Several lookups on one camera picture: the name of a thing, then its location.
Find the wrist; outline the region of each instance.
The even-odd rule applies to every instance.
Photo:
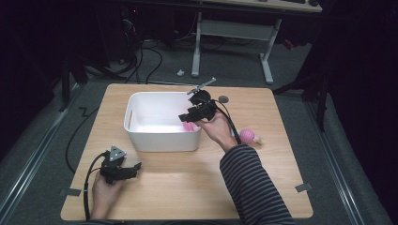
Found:
[[[219,140],[218,144],[222,148],[222,150],[227,153],[231,148],[237,146],[237,140],[234,137],[228,137],[223,140]]]

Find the white plastic bin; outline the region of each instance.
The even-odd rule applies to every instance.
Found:
[[[181,152],[198,148],[201,129],[186,131],[178,116],[192,107],[185,92],[138,92],[130,97],[124,128],[135,150]]]

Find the striped sleeve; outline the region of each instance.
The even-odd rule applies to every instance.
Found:
[[[253,148],[233,147],[220,169],[243,224],[295,224]]]

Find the cable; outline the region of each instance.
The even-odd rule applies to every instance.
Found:
[[[215,51],[215,50],[218,50],[220,47],[222,47],[223,44],[224,44],[224,42],[225,42],[225,39],[224,39],[224,38],[221,38],[221,44],[220,44],[219,46],[217,46],[217,47],[215,47],[215,48],[213,48],[213,49],[209,49],[209,48],[204,47],[204,46],[201,44],[201,48],[204,49],[204,50],[208,50],[208,51]]]
[[[191,36],[191,37],[187,37],[187,38],[185,38],[184,40],[188,40],[189,38],[194,38],[195,36]],[[193,46],[193,45],[195,45],[195,40],[194,41],[191,41],[191,44],[181,44],[181,43],[178,43],[178,42],[174,42],[176,45],[179,45],[179,46],[183,46],[183,47],[190,47],[190,46]]]
[[[255,44],[257,42],[260,42],[260,40],[255,40],[255,39],[250,39],[245,43],[239,43],[237,41],[232,41],[229,40],[228,38],[225,39],[225,42],[230,43],[230,44],[235,44],[235,45],[239,45],[239,46],[245,46],[245,45],[251,45],[251,44]]]
[[[139,48],[139,43],[141,43],[140,40],[142,39],[142,35],[143,34],[142,33],[138,33],[137,34],[135,32],[136,31],[135,26],[134,26],[134,24],[131,21],[124,19],[122,22],[125,23],[128,26],[127,30],[125,30],[124,34],[125,34],[127,42],[128,42],[127,43],[127,45],[128,45],[127,59],[130,61],[129,64],[126,67],[121,68],[120,70],[111,71],[110,69],[108,69],[106,67],[103,67],[102,65],[99,65],[96,62],[92,62],[91,60],[83,57],[82,55],[77,55],[77,57],[84,63],[84,65],[92,67],[93,69],[98,71],[99,74],[94,72],[94,71],[92,71],[92,70],[90,70],[87,67],[84,67],[86,72],[88,72],[90,74],[93,74],[95,76],[106,75],[106,76],[111,77],[113,79],[124,80],[125,78],[121,77],[119,75],[122,74],[122,73],[128,72],[129,70],[133,69],[136,66],[137,60],[136,60],[136,57],[135,57],[134,53]],[[130,38],[130,36],[129,36],[129,34],[131,33],[131,31],[130,31],[131,28],[133,28],[132,29],[132,31],[133,31],[132,32],[132,38]]]
[[[144,54],[143,54],[143,48],[141,47],[141,58],[140,58],[140,63],[138,64],[138,66],[135,66],[135,70],[130,74],[130,76],[125,80],[125,83],[128,83],[130,78],[132,77],[132,75],[134,75],[134,73],[137,71],[137,69],[141,66],[141,63],[143,63],[143,58],[144,58]],[[139,76],[137,73],[137,83],[140,83],[139,80]]]
[[[67,161],[67,165],[68,165],[69,169],[73,172],[73,174],[75,174],[76,171],[71,167],[71,165],[70,165],[70,163],[69,163],[69,148],[70,148],[70,144],[72,143],[74,137],[75,137],[76,134],[77,134],[77,131],[79,131],[79,129],[80,129],[80,128],[82,127],[82,125],[84,124],[84,122],[87,121],[87,119],[90,118],[90,116],[93,115],[99,108],[100,108],[100,107],[97,107],[97,109],[95,109],[93,112],[91,112],[89,115],[87,115],[87,116],[85,117],[85,119],[82,121],[82,123],[80,123],[80,125],[74,130],[72,136],[71,136],[70,139],[69,139],[69,142],[68,142],[68,145],[67,145],[67,148],[66,148],[66,151],[65,151],[65,159],[66,159],[66,161]]]
[[[158,63],[158,65],[146,76],[145,84],[148,84],[149,77],[152,75],[153,72],[156,71],[156,69],[158,69],[161,66],[161,62],[163,61],[163,56],[161,56],[161,54],[158,51],[156,51],[156,50],[152,50],[152,49],[143,49],[143,50],[152,51],[154,53],[157,53],[161,57],[161,61]]]
[[[234,122],[232,121],[228,110],[227,110],[228,113],[225,113],[218,105],[212,104],[210,101],[206,101],[206,100],[201,99],[199,97],[193,97],[193,99],[197,99],[199,101],[202,101],[205,104],[209,104],[209,105],[215,107],[218,111],[220,111],[220,113],[222,113],[225,116],[225,118],[227,119],[229,127],[232,129],[232,132],[234,132],[234,136],[235,136],[235,139],[237,140],[237,144],[241,144],[242,143],[242,140],[240,139],[239,134],[237,133],[237,129],[235,128]]]
[[[93,162],[90,165],[90,169],[88,169],[87,176],[85,177],[84,189],[83,189],[84,191],[83,201],[84,201],[84,212],[86,220],[90,219],[90,208],[88,207],[88,178],[90,177],[90,174],[93,172],[94,164],[97,162],[99,158],[105,157],[105,154],[106,152],[101,153],[96,158],[94,158]]]
[[[179,38],[179,39],[176,39],[175,41],[179,41],[179,40],[183,40],[183,39],[186,39],[186,38],[195,37],[195,35],[190,36],[190,34],[192,33],[193,27],[196,25],[196,19],[197,19],[197,17],[198,17],[198,13],[195,12],[195,16],[193,17],[193,22],[192,22],[192,26],[191,26],[190,31],[187,33],[186,36],[184,36],[184,37],[182,37],[182,38]]]
[[[155,47],[158,47],[159,41],[158,41],[158,40],[155,40],[155,39],[147,39],[147,40],[144,40],[144,41],[143,41],[143,45],[144,45],[144,42],[153,42],[153,41],[155,41],[155,44],[154,44],[153,46],[151,46],[151,47],[145,47],[145,48],[146,48],[146,49],[154,49]]]
[[[155,81],[155,80],[148,80],[148,83],[160,83],[160,84],[167,84],[167,85],[183,85],[183,86],[194,86],[194,85],[196,85],[196,84],[192,84],[192,83],[162,82],[162,81]]]

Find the wooden table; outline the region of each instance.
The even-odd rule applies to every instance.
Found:
[[[144,153],[134,150],[123,121],[132,94],[146,91],[192,90],[191,86],[111,84],[73,178],[71,188],[82,189],[93,159],[115,145],[127,152],[124,167],[143,162],[138,178],[126,182],[110,219],[225,219],[238,218],[219,169],[223,150],[202,131],[193,152]],[[313,214],[308,195],[298,193],[303,183],[272,92],[266,88],[205,88],[213,98],[228,96],[226,104],[237,129],[250,128],[265,139],[252,144],[263,166],[280,191],[294,218]],[[96,164],[97,168],[103,159]],[[89,202],[92,209],[90,177]],[[62,208],[64,220],[85,220],[83,194],[68,196]]]

